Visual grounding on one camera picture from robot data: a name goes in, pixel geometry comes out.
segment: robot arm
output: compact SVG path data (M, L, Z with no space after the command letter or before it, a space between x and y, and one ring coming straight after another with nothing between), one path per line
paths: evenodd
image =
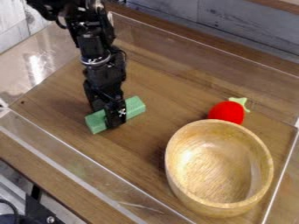
M121 83L126 78L125 53L112 45L114 29L100 0L26 0L42 17L69 30L80 62L85 66L82 84L92 110L105 110L106 127L126 121L126 105Z

